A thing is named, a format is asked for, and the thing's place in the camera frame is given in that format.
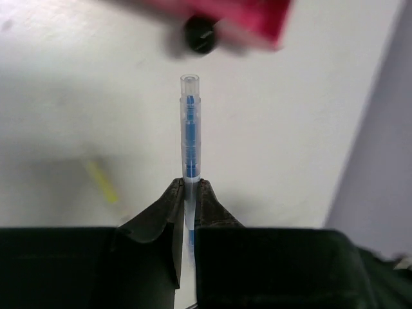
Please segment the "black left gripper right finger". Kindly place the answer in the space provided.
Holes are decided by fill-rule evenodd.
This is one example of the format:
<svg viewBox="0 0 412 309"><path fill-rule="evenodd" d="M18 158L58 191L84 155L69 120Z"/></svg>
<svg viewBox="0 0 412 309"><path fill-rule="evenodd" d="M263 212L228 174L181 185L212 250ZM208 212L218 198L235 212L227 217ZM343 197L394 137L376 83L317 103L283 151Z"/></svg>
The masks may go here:
<svg viewBox="0 0 412 309"><path fill-rule="evenodd" d="M384 259L336 230L243 226L197 190L199 308L410 308L411 258Z"/></svg>

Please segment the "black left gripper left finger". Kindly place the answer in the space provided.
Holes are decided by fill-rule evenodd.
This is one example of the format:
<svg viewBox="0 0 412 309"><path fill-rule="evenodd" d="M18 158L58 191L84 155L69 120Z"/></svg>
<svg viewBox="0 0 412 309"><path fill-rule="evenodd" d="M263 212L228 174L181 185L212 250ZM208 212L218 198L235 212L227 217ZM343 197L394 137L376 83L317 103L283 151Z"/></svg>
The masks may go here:
<svg viewBox="0 0 412 309"><path fill-rule="evenodd" d="M172 308L180 287L181 179L119 227L1 229L2 308Z"/></svg>

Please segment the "yellow thin pen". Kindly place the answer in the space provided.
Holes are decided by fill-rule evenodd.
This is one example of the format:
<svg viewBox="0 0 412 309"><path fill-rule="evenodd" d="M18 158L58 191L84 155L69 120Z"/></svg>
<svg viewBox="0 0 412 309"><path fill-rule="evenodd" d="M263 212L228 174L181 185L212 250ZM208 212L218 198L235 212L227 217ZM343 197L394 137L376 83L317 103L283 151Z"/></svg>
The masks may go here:
<svg viewBox="0 0 412 309"><path fill-rule="evenodd" d="M87 173L95 182L98 189L102 192L107 202L112 204L118 202L118 194L113 184L109 181L107 174L99 166L99 164L93 160L86 160L84 166Z"/></svg>

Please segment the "blue thin pen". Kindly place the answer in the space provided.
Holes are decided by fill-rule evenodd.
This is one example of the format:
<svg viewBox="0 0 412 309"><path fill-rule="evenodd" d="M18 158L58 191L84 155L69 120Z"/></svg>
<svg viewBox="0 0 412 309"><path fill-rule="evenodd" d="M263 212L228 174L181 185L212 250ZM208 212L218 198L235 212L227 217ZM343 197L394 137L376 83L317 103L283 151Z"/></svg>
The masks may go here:
<svg viewBox="0 0 412 309"><path fill-rule="evenodd" d="M201 98L200 78L195 74L180 78L180 127L182 176L184 181L184 216L187 229L189 261L194 258L194 222L196 195L201 179Z"/></svg>

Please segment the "pink bottom drawer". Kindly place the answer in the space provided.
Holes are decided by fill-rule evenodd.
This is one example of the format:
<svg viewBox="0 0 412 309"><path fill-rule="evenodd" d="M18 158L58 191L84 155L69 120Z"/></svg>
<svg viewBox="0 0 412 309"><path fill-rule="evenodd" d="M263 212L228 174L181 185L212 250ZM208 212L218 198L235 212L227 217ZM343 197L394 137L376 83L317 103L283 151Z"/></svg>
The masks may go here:
<svg viewBox="0 0 412 309"><path fill-rule="evenodd" d="M156 1L162 10L186 18L183 38L199 54L210 53L219 39L276 50L292 1Z"/></svg>

